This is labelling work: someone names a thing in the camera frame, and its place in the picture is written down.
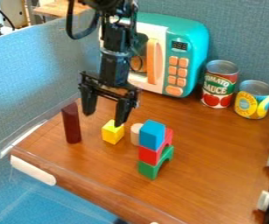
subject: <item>green block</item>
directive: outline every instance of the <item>green block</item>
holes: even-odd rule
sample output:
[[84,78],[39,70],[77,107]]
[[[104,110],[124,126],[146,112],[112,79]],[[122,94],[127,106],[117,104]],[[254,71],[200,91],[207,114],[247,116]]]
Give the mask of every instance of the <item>green block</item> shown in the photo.
[[153,166],[142,161],[138,162],[138,171],[149,179],[156,179],[158,176],[158,172],[160,167],[166,160],[173,159],[174,147],[172,145],[167,146],[161,155],[160,161],[157,165]]

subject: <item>microwave handle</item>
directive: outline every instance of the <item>microwave handle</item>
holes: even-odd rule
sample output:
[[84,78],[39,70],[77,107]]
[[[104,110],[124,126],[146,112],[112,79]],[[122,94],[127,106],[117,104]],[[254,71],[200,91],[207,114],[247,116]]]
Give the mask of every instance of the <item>microwave handle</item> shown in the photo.
[[163,54],[159,41],[150,38],[147,43],[147,82],[156,85],[162,75]]

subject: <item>microwave button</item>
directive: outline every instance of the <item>microwave button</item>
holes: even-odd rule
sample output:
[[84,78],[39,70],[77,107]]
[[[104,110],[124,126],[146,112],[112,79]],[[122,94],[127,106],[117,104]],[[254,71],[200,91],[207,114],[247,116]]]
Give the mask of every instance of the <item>microwave button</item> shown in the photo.
[[188,70],[186,68],[179,68],[178,75],[182,78],[186,78],[188,76]]
[[188,67],[188,65],[189,65],[189,59],[187,59],[187,58],[180,58],[180,60],[179,60],[179,66],[180,67],[186,68],[186,67]]
[[168,69],[169,74],[171,75],[176,75],[177,74],[177,67],[175,66],[170,66]]
[[176,56],[171,56],[169,57],[169,65],[171,66],[178,66],[178,61],[179,61],[179,58],[176,57]]
[[184,87],[186,86],[186,83],[187,83],[186,79],[179,78],[179,79],[177,80],[177,85],[178,85],[179,87],[184,88]]
[[174,76],[168,76],[168,83],[169,84],[172,84],[172,85],[175,85],[175,83],[176,83],[176,77],[174,77]]
[[180,87],[168,86],[166,87],[166,92],[170,95],[181,96],[183,94],[183,89]]

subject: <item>blue cube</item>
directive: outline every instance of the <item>blue cube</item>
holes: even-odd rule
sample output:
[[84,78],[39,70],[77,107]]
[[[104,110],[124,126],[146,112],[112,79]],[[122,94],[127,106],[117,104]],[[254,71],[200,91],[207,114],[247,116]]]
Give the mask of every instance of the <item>blue cube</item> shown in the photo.
[[157,150],[165,140],[166,125],[147,120],[139,131],[139,144],[150,150]]

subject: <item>yellow cube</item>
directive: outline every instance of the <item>yellow cube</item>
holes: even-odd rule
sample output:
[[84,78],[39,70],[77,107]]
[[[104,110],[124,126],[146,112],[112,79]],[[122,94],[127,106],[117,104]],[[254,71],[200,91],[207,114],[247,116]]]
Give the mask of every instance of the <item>yellow cube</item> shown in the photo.
[[110,144],[117,144],[124,136],[124,125],[116,128],[114,122],[110,120],[102,127],[102,138]]

